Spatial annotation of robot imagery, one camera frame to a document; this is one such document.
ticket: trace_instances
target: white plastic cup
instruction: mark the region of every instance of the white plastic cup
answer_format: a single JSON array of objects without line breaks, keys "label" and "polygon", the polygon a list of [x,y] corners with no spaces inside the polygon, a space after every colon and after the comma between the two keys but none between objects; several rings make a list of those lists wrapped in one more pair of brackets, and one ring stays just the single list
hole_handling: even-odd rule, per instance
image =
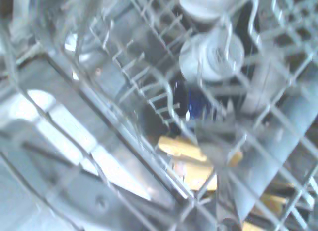
[{"label": "white plastic cup", "polygon": [[209,33],[197,34],[184,43],[179,63],[188,82],[197,82],[199,72],[203,80],[218,82],[229,79],[240,71],[244,61],[244,46],[239,37],[232,34],[227,59],[227,37],[227,30],[217,27]]}]

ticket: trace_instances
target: wire rack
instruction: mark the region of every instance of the wire rack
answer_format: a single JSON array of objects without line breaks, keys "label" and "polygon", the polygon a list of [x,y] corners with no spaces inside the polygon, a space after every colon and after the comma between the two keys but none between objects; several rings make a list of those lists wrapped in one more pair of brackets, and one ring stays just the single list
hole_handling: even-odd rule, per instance
[{"label": "wire rack", "polygon": [[[137,93],[143,101],[145,101],[158,115],[162,122],[170,127],[171,124],[176,124],[183,135],[192,141],[194,144],[198,144],[196,134],[190,130],[186,123],[180,118],[176,112],[178,104],[173,103],[173,92],[170,85],[170,80],[179,73],[179,62],[178,58],[180,56],[180,48],[186,40],[189,40],[191,36],[199,32],[199,29],[195,26],[195,23],[191,21],[189,16],[181,13],[178,9],[177,0],[130,0],[131,5],[139,13],[140,17],[148,25],[149,29],[156,37],[156,39],[162,44],[165,50],[165,56],[155,65],[150,64],[145,59],[145,53],[141,52],[139,56],[135,56],[130,53],[129,48],[132,47],[136,41],[134,39],[128,40],[128,43],[124,43],[116,38],[116,35],[107,34],[105,37],[100,37],[98,33],[95,33],[95,26],[98,23],[90,25],[89,30],[93,33],[94,37],[100,42],[100,47],[111,57],[114,65],[124,74],[128,79],[131,89],[128,90],[118,101],[112,100],[107,93],[103,91],[101,87],[89,77],[86,76],[86,71],[82,69],[80,61],[75,57],[68,55],[65,52],[61,52],[63,56],[69,61],[74,69],[75,73],[78,75],[79,80],[89,87],[96,97],[100,99],[108,108],[109,112],[117,118],[117,124],[122,124],[127,119],[132,121],[126,125],[131,133],[135,136],[136,140],[140,144],[140,149],[145,150],[144,138],[140,134],[138,124],[134,124],[136,120],[131,118],[120,108],[120,104],[125,102],[125,99],[129,97],[131,93]],[[233,190],[233,197],[237,200],[238,197],[241,197],[242,202],[236,203],[236,209],[240,221],[243,222],[246,219],[247,214],[251,211],[254,204],[255,206],[271,221],[273,230],[288,230],[286,227],[285,221],[287,217],[292,214],[298,223],[300,229],[306,230],[309,228],[308,222],[302,217],[296,203],[300,199],[304,199],[308,205],[313,206],[315,198],[317,197],[317,184],[313,179],[313,176],[316,174],[318,169],[318,150],[314,144],[314,141],[310,140],[305,132],[311,123],[315,120],[318,113],[317,108],[317,84],[309,86],[302,82],[301,78],[304,74],[304,71],[307,69],[309,64],[314,64],[318,66],[317,60],[317,35],[318,35],[318,22],[317,22],[317,2],[318,0],[301,0],[295,2],[294,0],[271,0],[270,8],[273,15],[274,25],[268,28],[265,31],[257,31],[255,29],[255,19],[259,12],[260,0],[241,0],[235,8],[233,8],[229,14],[224,14],[220,17],[220,20],[217,22],[223,25],[228,32],[228,40],[232,36],[232,23],[231,15],[239,11],[242,6],[250,3],[252,5],[252,11],[248,23],[247,35],[252,39],[255,47],[257,48],[257,53],[253,55],[246,56],[244,60],[244,66],[254,65],[262,60],[262,58],[268,56],[268,51],[264,49],[264,45],[269,40],[274,40],[279,36],[288,36],[290,43],[287,45],[282,45],[279,47],[279,50],[284,53],[284,56],[287,58],[292,55],[302,53],[304,55],[301,63],[295,68],[294,71],[290,71],[289,68],[280,63],[273,63],[273,66],[281,74],[281,76],[286,80],[286,86],[282,87],[280,91],[274,98],[265,98],[266,108],[255,118],[253,118],[252,126],[245,126],[239,120],[235,120],[233,127],[239,132],[240,139],[238,139],[235,144],[229,144],[226,140],[211,134],[214,136],[214,139],[218,140],[219,144],[224,145],[224,149],[229,149],[229,154],[233,155],[234,151],[237,149],[249,144],[255,150],[254,157],[264,160],[264,164],[267,165],[267,169],[260,170],[260,175],[255,175],[254,179],[263,179],[263,183],[255,182],[253,184],[250,179],[242,177],[239,172],[236,172],[234,169],[226,169],[226,174],[230,179],[231,183],[234,184],[235,189]],[[102,13],[102,16],[95,18],[95,21],[108,21],[107,25],[112,27],[113,21],[112,18],[109,18],[109,12],[116,7],[114,3],[109,7],[105,12]],[[83,23],[84,30],[88,30],[88,27]],[[309,36],[304,39],[303,36],[299,33],[299,29],[304,29],[309,34]],[[166,36],[171,31],[174,31],[178,34],[173,40],[170,37]],[[13,47],[10,43],[10,37],[7,34],[4,28],[1,28],[1,35],[3,38],[3,43],[6,45],[6,66],[8,68],[8,74],[11,81],[11,84],[20,92],[26,99],[28,99],[36,108],[39,115],[48,121],[55,129],[62,133],[68,140],[70,140],[82,153],[83,157],[88,159],[98,171],[98,174],[105,185],[111,189],[118,198],[122,201],[124,205],[144,224],[144,226],[151,231],[160,230],[154,222],[145,213],[138,209],[132,202],[130,202],[125,195],[123,195],[118,188],[116,188],[112,183],[110,183],[107,177],[104,175],[99,164],[94,160],[92,154],[86,151],[74,138],[71,134],[68,134],[63,128],[61,128],[51,117],[49,111],[44,111],[36,102],[31,98],[31,96],[22,89],[22,86],[19,82],[19,77],[16,68],[16,59],[14,57]],[[116,45],[117,51],[109,51],[110,44]],[[77,43],[77,48],[80,50],[80,42]],[[172,66],[166,71],[160,71],[159,65],[164,64],[166,61],[172,60]],[[130,74],[130,71],[138,70],[138,73]],[[318,79],[317,76],[311,75],[310,80],[316,82]],[[144,83],[147,78],[152,78],[152,83]],[[250,79],[246,74],[239,72],[236,75],[236,79],[240,87],[244,88],[245,91],[253,93],[255,96],[262,95],[262,91],[254,87]],[[213,94],[211,89],[208,88],[208,85],[198,78],[198,87],[202,90],[205,96],[208,98],[210,103],[215,107],[218,113],[223,117],[227,116],[226,109],[218,101],[215,94]],[[297,91],[298,96],[288,95],[288,90],[293,89]],[[278,102],[281,101],[282,97],[286,102],[291,98],[291,102],[288,103],[289,110],[286,110],[283,106],[278,106]],[[165,104],[164,107],[158,107],[158,104]],[[285,163],[287,157],[293,150],[293,146],[287,151],[283,151],[283,148],[280,145],[277,145],[277,149],[281,149],[281,154],[275,152],[275,146],[270,146],[268,143],[261,141],[258,136],[255,135],[257,129],[264,125],[265,120],[268,116],[271,116],[273,120],[280,124],[280,127],[284,127],[289,138],[293,138],[294,146],[302,144],[307,151],[312,155],[315,160],[314,166],[310,168],[303,180],[298,180],[292,174],[290,170],[285,168],[283,164]],[[150,149],[156,162],[154,165],[160,166],[159,163],[165,166],[165,172],[173,177],[174,185],[181,187],[186,192],[186,202],[183,207],[179,210],[177,218],[168,224],[166,230],[173,231],[177,230],[183,222],[186,221],[188,216],[193,210],[200,212],[207,221],[211,222],[215,227],[220,227],[218,223],[217,213],[211,212],[208,210],[204,204],[210,202],[209,199],[204,198],[206,194],[206,189],[209,182],[217,175],[218,171],[215,169],[211,172],[206,182],[202,187],[196,191],[192,192],[180,179],[179,177],[171,170],[169,165],[158,155],[156,154],[156,148]],[[36,202],[45,207],[49,207],[57,216],[70,223],[75,230],[82,230],[76,223],[67,218],[66,214],[61,213],[56,210],[52,205],[52,201],[59,195],[59,193],[66,187],[81,171],[82,166],[74,166],[70,173],[66,174],[60,181],[56,183],[54,187],[45,195],[40,195],[34,188],[32,188],[28,182],[23,178],[23,176],[17,171],[17,169],[10,164],[10,161],[6,158],[3,153],[0,153],[2,159],[4,160],[7,168],[11,171],[13,176],[21,183],[21,185],[35,197]],[[268,170],[272,170],[273,175],[262,175],[266,174]],[[295,193],[292,198],[288,200],[284,211],[278,216],[274,214],[260,199],[260,196],[266,189],[267,185],[274,178],[274,175],[279,173],[284,179],[294,185]],[[309,192],[309,187],[311,187],[314,192]]]}]

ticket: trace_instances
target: metal wire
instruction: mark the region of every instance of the metal wire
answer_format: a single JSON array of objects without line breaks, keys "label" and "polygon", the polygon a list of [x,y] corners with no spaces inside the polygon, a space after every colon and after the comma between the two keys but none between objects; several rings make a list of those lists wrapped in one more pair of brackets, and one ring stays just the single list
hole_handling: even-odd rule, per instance
[{"label": "metal wire", "polygon": [[[299,214],[299,211],[295,207],[295,204],[299,200],[301,196],[304,197],[304,199],[312,205],[314,203],[313,197],[309,194],[307,191],[307,185],[310,182],[311,186],[317,192],[317,184],[313,180],[313,174],[317,171],[317,166],[315,166],[305,177],[303,182],[299,182],[285,167],[282,166],[281,162],[274,157],[270,152],[266,150],[264,146],[260,143],[260,141],[257,139],[256,136],[253,135],[253,131],[256,130],[259,125],[264,121],[264,118],[271,113],[274,115],[275,118],[277,118],[278,121],[280,121],[291,133],[295,134],[297,138],[299,138],[300,142],[308,149],[308,151],[314,156],[316,160],[318,160],[318,149],[316,148],[315,144],[313,144],[312,141],[310,141],[304,134],[291,123],[291,121],[282,113],[282,111],[277,107],[276,103],[281,99],[282,95],[286,93],[286,90],[290,87],[299,89],[299,93],[302,97],[304,97],[308,102],[310,103],[317,103],[317,95],[310,94],[301,83],[297,82],[298,77],[301,75],[301,73],[304,71],[306,66],[309,63],[315,63],[318,65],[318,61],[312,60],[313,57],[317,56],[318,52],[318,44],[317,44],[317,31],[312,27],[312,24],[314,22],[317,23],[316,14],[317,12],[314,12],[312,9],[315,7],[315,0],[304,0],[300,3],[295,3],[293,0],[285,0],[285,3],[288,6],[288,9],[281,9],[278,6],[278,0],[272,0],[271,9],[274,13],[275,18],[277,19],[277,22],[279,24],[279,27],[270,29],[265,32],[258,32],[255,29],[255,20],[258,13],[258,6],[259,6],[259,0],[241,0],[236,7],[234,7],[228,14],[224,14],[220,20],[219,23],[224,25],[227,28],[227,42],[225,46],[224,54],[226,56],[227,61],[229,62],[229,65],[231,67],[234,66],[233,61],[229,58],[229,46],[230,41],[232,38],[232,23],[230,20],[230,16],[234,11],[237,11],[240,7],[242,7],[245,3],[250,1],[253,4],[252,11],[249,18],[248,23],[248,31],[246,34],[248,34],[251,39],[253,40],[255,46],[258,49],[258,54],[247,56],[244,60],[244,65],[251,65],[259,62],[264,56],[267,56],[267,51],[265,50],[265,43],[268,39],[274,39],[277,36],[280,36],[282,34],[287,34],[292,39],[292,45],[288,45],[285,47],[279,48],[279,51],[284,54],[284,56],[294,55],[297,53],[305,52],[306,58],[302,61],[302,63],[296,68],[296,70],[293,73],[290,73],[289,69],[284,64],[275,63],[274,67],[277,69],[277,71],[288,81],[286,86],[280,89],[280,91],[276,94],[274,98],[269,98],[264,96],[261,89],[255,88],[249,78],[243,74],[241,71],[238,72],[236,75],[236,78],[240,82],[240,85],[238,86],[238,90],[235,90],[234,94],[238,94],[238,91],[241,91],[242,94],[246,94],[247,92],[255,97],[262,96],[264,102],[266,103],[266,108],[254,119],[253,127],[252,129],[244,127],[242,124],[237,123],[236,127],[238,130],[240,130],[243,133],[243,137],[241,140],[238,141],[238,143],[231,149],[231,151],[236,151],[238,148],[240,148],[245,141],[248,141],[251,143],[253,147],[256,148],[256,150],[268,161],[270,161],[273,165],[280,167],[279,172],[283,175],[283,177],[292,182],[295,186],[296,193],[293,195],[293,197],[289,200],[284,212],[280,215],[279,218],[277,218],[259,199],[259,195],[256,194],[251,187],[249,187],[247,184],[245,184],[244,180],[239,177],[238,175],[234,174],[231,170],[228,170],[228,176],[232,180],[233,183],[235,183],[238,187],[246,191],[249,195],[251,195],[255,199],[256,206],[271,220],[271,222],[274,224],[275,230],[281,229],[281,230],[288,230],[284,222],[286,221],[288,215],[290,213],[293,214],[299,225],[303,228],[307,228],[306,221],[302,218],[302,216]],[[72,67],[74,68],[75,72],[78,74],[78,77],[80,79],[80,82],[82,82],[84,85],[87,85],[88,87],[92,88],[92,91],[95,92],[95,95],[97,95],[100,98],[100,101],[102,101],[106,106],[109,106],[111,104],[111,108],[114,109],[121,119],[118,120],[118,122],[122,122],[122,119],[129,118],[126,114],[122,112],[120,107],[118,106],[122,102],[125,101],[125,99],[134,91],[138,92],[138,95],[142,97],[147,104],[150,105],[150,107],[155,111],[155,113],[160,117],[162,122],[169,126],[170,123],[176,123],[179,128],[183,131],[183,134],[188,137],[194,144],[197,144],[197,138],[196,135],[186,126],[184,121],[178,116],[175,109],[178,108],[178,104],[173,103],[173,93],[171,86],[169,84],[169,78],[172,77],[174,74],[176,74],[179,71],[178,66],[178,56],[179,54],[173,51],[173,48],[177,45],[180,45],[185,40],[189,40],[190,36],[193,34],[193,32],[198,32],[198,29],[195,27],[193,23],[190,22],[191,28],[186,29],[185,26],[182,24],[182,21],[184,19],[188,19],[187,16],[184,15],[175,15],[175,13],[172,11],[172,8],[176,6],[176,3],[174,0],[171,0],[169,2],[166,2],[165,0],[130,0],[134,8],[139,12],[141,18],[147,23],[152,33],[156,36],[157,40],[162,44],[166,51],[166,55],[162,59],[161,62],[164,62],[166,58],[170,58],[174,61],[174,65],[170,67],[166,71],[166,76],[163,76],[162,72],[156,69],[156,65],[151,65],[148,62],[145,61],[145,54],[141,53],[139,57],[134,57],[128,52],[129,47],[134,44],[134,41],[131,40],[128,44],[123,45],[122,42],[116,38],[116,36],[108,35],[109,37],[107,39],[111,39],[118,47],[118,52],[115,55],[111,55],[110,52],[107,50],[107,43],[106,40],[100,40],[101,47],[103,50],[105,50],[108,55],[112,58],[113,63],[116,65],[117,68],[120,69],[120,71],[128,78],[131,88],[119,99],[119,102],[113,101],[107,96],[107,94],[104,92],[104,90],[99,87],[99,85],[90,78],[86,77],[86,72],[81,68],[81,64],[79,60],[74,59],[70,56],[68,56],[66,53],[62,52],[63,55],[68,58],[69,62],[72,64]],[[154,11],[152,6],[153,3],[157,2],[160,5],[159,11]],[[301,10],[313,10],[311,13],[309,13],[307,16],[301,16]],[[150,21],[147,17],[147,13],[152,13],[154,15],[154,21]],[[170,23],[168,25],[165,25],[165,28],[162,30],[158,30],[156,25],[160,24],[162,21],[163,15],[167,15],[170,19]],[[288,22],[286,18],[289,15],[294,15],[296,17],[296,21]],[[81,35],[84,35],[86,32],[86,28],[88,26],[89,18],[92,18],[91,16],[87,17],[87,22],[84,23],[83,28],[81,30],[81,33],[79,33],[79,37],[83,40],[83,37]],[[177,37],[175,37],[172,41],[167,43],[164,40],[165,35],[167,35],[173,28],[177,27],[179,30],[179,34]],[[304,41],[300,35],[297,34],[297,29],[299,28],[306,28],[308,32],[311,34],[311,39],[308,41]],[[64,36],[65,33],[69,28],[64,28],[62,30],[62,35]],[[123,202],[124,205],[127,206],[127,208],[135,214],[135,216],[143,222],[143,224],[151,231],[157,230],[157,228],[148,220],[146,216],[144,216],[134,205],[132,205],[119,191],[116,187],[114,187],[111,183],[109,183],[107,177],[102,172],[99,165],[95,162],[93,159],[92,154],[89,154],[89,152],[85,151],[83,147],[80,146],[76,142],[75,139],[72,138],[72,135],[67,134],[54,120],[51,119],[49,112],[46,112],[42,110],[31,98],[31,96],[24,91],[20,86],[19,76],[18,72],[16,70],[16,61],[14,59],[11,45],[9,44],[9,37],[4,33],[5,36],[4,44],[7,45],[7,55],[6,55],[6,61],[7,61],[7,69],[9,71],[9,78],[12,83],[12,85],[16,88],[18,92],[20,92],[28,101],[30,101],[33,106],[37,109],[39,115],[44,118],[47,122],[49,122],[57,131],[59,131],[61,134],[63,134],[67,139],[69,139],[82,153],[82,156],[86,159],[88,159],[96,168],[100,178],[103,180],[103,182],[117,195],[117,197]],[[76,55],[78,56],[80,54],[81,50],[81,44],[82,40],[77,41],[77,48],[76,48]],[[125,65],[122,65],[118,58],[121,56],[125,56],[129,59],[129,62]],[[139,73],[137,73],[134,76],[130,76],[128,70],[134,67],[141,67],[141,70]],[[202,92],[206,95],[208,100],[211,102],[211,104],[217,109],[218,112],[220,112],[223,116],[226,116],[226,109],[223,107],[222,104],[215,98],[217,95],[217,90],[208,89],[208,87],[205,85],[205,83],[202,80],[202,71],[199,69],[198,74],[198,86],[202,90]],[[144,79],[145,77],[152,76],[156,79],[155,83],[148,84],[146,86],[140,86],[138,84],[139,80]],[[150,98],[146,96],[146,91],[152,91],[153,96]],[[220,88],[220,93],[226,92],[226,88],[222,87]],[[166,100],[167,104],[165,107],[157,108],[155,106],[155,102],[159,100]],[[170,115],[170,118],[164,118],[162,113],[168,112]],[[135,127],[135,134],[138,138],[138,141],[141,143],[142,138],[140,136],[140,131],[138,128]],[[60,191],[63,189],[63,187],[66,187],[81,171],[81,165],[74,166],[70,170],[70,172],[64,176],[61,180],[57,182],[57,184],[51,188],[45,198],[42,198],[39,194],[36,193],[36,191],[30,187],[25,180],[23,180],[23,177],[21,177],[20,174],[17,173],[16,170],[14,170],[14,167],[6,160],[6,158],[3,156],[2,153],[0,153],[2,159],[5,161],[5,164],[7,168],[11,171],[11,173],[16,177],[16,179],[22,183],[26,189],[33,194],[33,196],[36,198],[36,200],[43,204],[48,206],[51,210],[53,210],[61,219],[65,220],[66,222],[70,223],[76,230],[81,230],[80,227],[78,227],[76,224],[74,224],[71,220],[69,220],[65,215],[59,213],[50,205],[48,200],[54,199]],[[180,182],[180,185],[183,186],[184,190],[188,191],[188,200],[186,205],[181,209],[181,211],[177,215],[177,219],[172,222],[168,228],[169,231],[174,231],[177,229],[178,225],[180,223],[184,222],[188,215],[191,213],[194,207],[197,208],[197,210],[203,214],[207,220],[209,220],[214,225],[217,224],[215,214],[212,214],[211,211],[207,210],[206,207],[203,206],[202,197],[204,193],[206,192],[207,185],[209,182],[215,177],[216,171],[213,170],[205,183],[201,186],[201,188],[193,194],[189,189]]]},{"label": "metal wire", "polygon": [[[6,64],[7,64],[7,69],[9,73],[9,78],[12,83],[12,85],[16,88],[16,90],[21,93],[37,110],[39,115],[44,118],[50,125],[52,125],[57,131],[59,131],[64,137],[66,137],[71,143],[74,144],[74,146],[81,152],[82,156],[88,159],[96,168],[98,175],[102,179],[102,181],[107,185],[107,187],[114,192],[115,195],[122,201],[122,203],[138,218],[140,219],[141,222],[151,231],[157,231],[155,226],[137,209],[135,208],[122,194],[121,192],[112,184],[108,181],[107,177],[103,173],[101,167],[99,164],[94,160],[91,154],[89,154],[71,135],[69,135],[63,128],[61,128],[54,120],[51,119],[50,115],[46,113],[42,108],[40,108],[36,102],[31,98],[31,96],[25,92],[21,87],[19,86],[19,79],[18,79],[18,74],[16,70],[16,64],[15,64],[15,59],[13,55],[13,51],[11,49],[10,45],[10,39],[6,35],[5,30],[2,28],[2,25],[0,27],[1,29],[1,35],[2,35],[2,43],[6,46]],[[18,176],[18,173],[15,174],[15,178],[21,183],[24,184],[25,187],[27,187],[27,183],[21,180],[21,177]],[[36,193],[34,193],[30,187],[27,187],[29,192],[34,195],[35,197],[39,197]],[[48,202],[45,202],[50,209],[52,209],[51,205],[48,205]],[[59,217],[62,219],[71,222],[68,218],[64,217],[60,213],[56,213]],[[71,222],[72,226],[75,227],[78,231],[79,229],[73,222]]]}]

